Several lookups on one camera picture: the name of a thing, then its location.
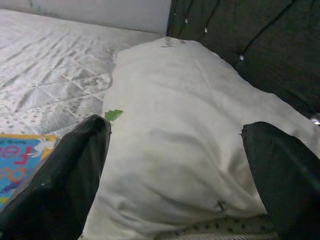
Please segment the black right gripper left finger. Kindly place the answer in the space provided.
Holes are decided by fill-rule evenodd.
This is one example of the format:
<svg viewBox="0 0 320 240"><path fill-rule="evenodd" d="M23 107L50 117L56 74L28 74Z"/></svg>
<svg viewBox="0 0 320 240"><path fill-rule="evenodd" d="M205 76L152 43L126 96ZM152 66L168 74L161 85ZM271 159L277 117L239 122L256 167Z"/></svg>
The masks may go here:
<svg viewBox="0 0 320 240"><path fill-rule="evenodd" d="M3 240L76 240L95 199L111 124L93 114L67 133L0 210Z"/></svg>

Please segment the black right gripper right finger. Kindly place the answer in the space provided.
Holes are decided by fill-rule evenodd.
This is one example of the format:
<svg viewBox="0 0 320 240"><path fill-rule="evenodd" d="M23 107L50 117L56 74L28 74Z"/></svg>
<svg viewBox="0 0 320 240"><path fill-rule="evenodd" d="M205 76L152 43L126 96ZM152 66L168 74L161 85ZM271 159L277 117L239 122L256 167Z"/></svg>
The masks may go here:
<svg viewBox="0 0 320 240"><path fill-rule="evenodd" d="M320 160L298 138L267 122L243 126L250 171L282 240L320 238Z"/></svg>

